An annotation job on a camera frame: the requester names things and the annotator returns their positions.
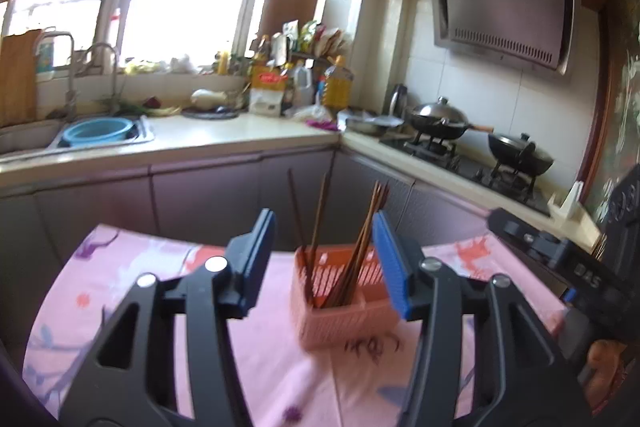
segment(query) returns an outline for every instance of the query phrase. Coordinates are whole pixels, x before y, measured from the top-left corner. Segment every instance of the screw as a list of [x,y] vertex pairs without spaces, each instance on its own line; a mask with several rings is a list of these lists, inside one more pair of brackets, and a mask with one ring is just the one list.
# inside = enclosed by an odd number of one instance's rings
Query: screw
[[210,272],[222,272],[223,269],[226,268],[227,261],[221,255],[217,255],[215,257],[209,257],[205,263],[204,267]]
[[502,273],[494,275],[491,279],[492,284],[498,286],[498,288],[507,288],[511,284],[511,279]]
[[425,272],[437,272],[440,268],[442,268],[442,261],[440,259],[436,259],[435,257],[427,257],[420,263],[420,268],[422,268]]
[[156,276],[152,273],[143,273],[140,277],[138,277],[136,284],[141,288],[149,288],[149,286],[153,286],[157,280],[158,279],[156,279]]

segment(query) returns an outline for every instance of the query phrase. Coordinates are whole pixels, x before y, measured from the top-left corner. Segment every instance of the blue basin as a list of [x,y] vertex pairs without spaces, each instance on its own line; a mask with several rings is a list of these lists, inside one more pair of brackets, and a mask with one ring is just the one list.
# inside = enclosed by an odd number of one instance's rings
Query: blue basin
[[70,126],[62,139],[71,147],[117,142],[126,139],[132,127],[126,118],[92,118]]

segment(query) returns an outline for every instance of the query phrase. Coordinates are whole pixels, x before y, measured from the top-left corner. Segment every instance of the cutting board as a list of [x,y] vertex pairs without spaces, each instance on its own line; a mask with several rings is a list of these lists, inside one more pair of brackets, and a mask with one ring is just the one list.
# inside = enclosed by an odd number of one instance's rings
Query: cutting board
[[42,30],[8,35],[0,45],[0,127],[36,120],[36,58]]

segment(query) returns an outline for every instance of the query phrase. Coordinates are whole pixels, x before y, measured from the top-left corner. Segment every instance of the pink tablecloth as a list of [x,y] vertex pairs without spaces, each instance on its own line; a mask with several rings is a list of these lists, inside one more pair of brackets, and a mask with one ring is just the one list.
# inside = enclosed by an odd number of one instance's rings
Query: pink tablecloth
[[[68,261],[34,322],[22,375],[49,411],[58,415],[78,364],[101,321],[144,272],[161,279],[188,273],[221,248],[169,241],[98,226]],[[552,330],[561,302],[492,235],[430,247],[462,275],[487,279],[508,273]],[[420,324],[400,322],[370,339],[312,353],[296,343],[289,320],[291,254],[273,254],[257,306],[230,334],[247,404],[257,427],[394,425],[406,392]],[[177,324],[178,410],[191,415],[184,322]],[[468,412],[473,378],[473,333],[465,321],[458,414]]]

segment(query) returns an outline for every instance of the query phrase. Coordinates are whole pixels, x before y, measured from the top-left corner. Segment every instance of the pan handle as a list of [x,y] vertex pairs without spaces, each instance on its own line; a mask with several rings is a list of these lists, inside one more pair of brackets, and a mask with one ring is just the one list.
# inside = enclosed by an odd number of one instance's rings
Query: pan handle
[[536,150],[536,143],[535,142],[529,142],[527,143],[527,145],[525,146],[525,148],[520,151],[520,154],[518,154],[518,164],[521,164],[524,162],[524,160],[526,160],[527,158],[533,156],[533,153]]
[[469,126],[469,129],[472,129],[474,131],[487,132],[489,134],[493,134],[495,130],[494,127],[490,125],[473,125],[473,124]]

